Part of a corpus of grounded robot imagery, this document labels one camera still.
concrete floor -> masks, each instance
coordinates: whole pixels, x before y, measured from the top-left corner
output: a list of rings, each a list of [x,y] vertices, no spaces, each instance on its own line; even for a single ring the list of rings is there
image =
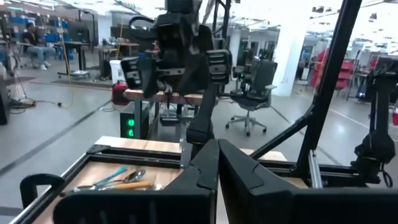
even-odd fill
[[[19,70],[20,76],[36,77],[23,83],[28,97],[68,106],[73,96],[73,104],[68,109],[60,109],[51,103],[38,103],[36,108],[25,113],[12,114],[10,123],[0,126],[0,223],[8,223],[22,210],[19,182],[25,176],[36,173],[60,175],[101,136],[119,136],[118,112],[102,110],[111,107],[110,91],[49,85],[58,78],[56,72],[64,69],[62,61],[54,61],[47,71]],[[212,117],[215,136],[238,147],[256,149],[303,115],[311,104],[312,94],[296,86],[290,98],[273,96],[272,100],[272,108],[252,113],[268,126],[268,132],[263,134],[262,128],[254,127],[251,137],[244,134],[242,123],[224,128],[232,115],[245,115],[246,112],[237,104],[220,102]],[[354,147],[368,133],[368,113],[369,105],[333,98],[318,146],[322,164],[348,165],[356,159]],[[274,150],[282,152],[289,161],[296,160],[304,131]],[[391,128],[390,132],[398,139],[396,128]],[[387,170],[398,180],[393,173],[398,170],[396,160],[387,166]]]

black mesh chair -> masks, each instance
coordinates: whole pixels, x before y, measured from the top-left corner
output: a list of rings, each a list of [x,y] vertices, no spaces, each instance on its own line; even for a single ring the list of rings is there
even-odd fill
[[[255,118],[250,117],[250,111],[256,111],[271,106],[271,91],[276,88],[272,84],[274,80],[277,63],[267,60],[255,62],[252,66],[252,74],[249,81],[244,82],[238,92],[233,93],[231,99],[238,103],[238,105],[247,111],[246,116],[235,115],[228,121],[225,128],[229,128],[229,124],[244,122],[244,132],[250,136],[251,125],[258,125],[263,127],[262,132],[267,132],[267,126],[256,121]]]

white box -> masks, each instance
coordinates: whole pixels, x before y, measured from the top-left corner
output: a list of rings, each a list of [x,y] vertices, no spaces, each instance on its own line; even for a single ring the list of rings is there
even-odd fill
[[[112,72],[112,84],[117,83],[118,81],[125,82],[122,67],[120,66],[120,60],[111,60],[109,62],[111,64],[111,72]]]

white pillar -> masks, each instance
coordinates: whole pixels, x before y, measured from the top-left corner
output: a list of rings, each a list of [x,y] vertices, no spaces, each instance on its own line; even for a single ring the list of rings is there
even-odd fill
[[[288,0],[284,4],[284,16],[280,19],[280,33],[274,52],[275,62],[278,63],[272,90],[273,95],[290,96],[294,84],[300,53],[311,15],[311,1]]]
[[[111,27],[112,27],[112,15],[107,14],[105,16],[98,15],[98,42],[101,45],[102,40],[109,40],[111,37]]]
[[[241,30],[232,29],[231,38],[229,39],[229,50],[232,54],[232,65],[236,66],[238,61],[239,46],[241,43]]]

green light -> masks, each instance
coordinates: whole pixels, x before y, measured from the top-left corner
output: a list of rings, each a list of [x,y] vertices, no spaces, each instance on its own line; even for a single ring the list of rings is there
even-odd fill
[[[132,131],[132,129],[130,129],[128,135],[129,135],[129,137],[134,137],[134,131]]]
[[[135,122],[134,122],[133,119],[130,119],[130,120],[127,122],[127,124],[128,124],[129,126],[134,126]]]

